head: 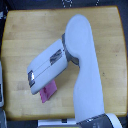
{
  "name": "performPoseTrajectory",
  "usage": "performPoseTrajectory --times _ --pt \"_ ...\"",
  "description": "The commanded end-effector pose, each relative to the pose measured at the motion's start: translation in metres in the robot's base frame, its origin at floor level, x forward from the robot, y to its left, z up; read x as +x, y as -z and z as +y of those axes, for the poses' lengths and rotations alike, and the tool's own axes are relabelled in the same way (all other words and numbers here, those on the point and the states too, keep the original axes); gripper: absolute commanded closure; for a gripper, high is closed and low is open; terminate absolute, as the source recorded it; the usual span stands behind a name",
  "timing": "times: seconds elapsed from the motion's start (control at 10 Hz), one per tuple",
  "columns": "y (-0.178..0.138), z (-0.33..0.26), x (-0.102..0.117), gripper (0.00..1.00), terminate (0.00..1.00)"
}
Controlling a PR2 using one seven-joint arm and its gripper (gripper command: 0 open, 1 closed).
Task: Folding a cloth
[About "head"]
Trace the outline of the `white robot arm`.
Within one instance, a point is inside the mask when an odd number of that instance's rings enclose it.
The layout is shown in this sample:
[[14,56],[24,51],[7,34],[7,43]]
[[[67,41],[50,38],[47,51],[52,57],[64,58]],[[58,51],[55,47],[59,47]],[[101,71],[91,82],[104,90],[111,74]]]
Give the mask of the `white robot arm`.
[[62,73],[72,61],[79,66],[74,85],[75,121],[81,128],[123,128],[118,117],[104,110],[103,91],[91,25],[74,15],[61,39],[35,57],[27,68],[32,94],[38,93]]

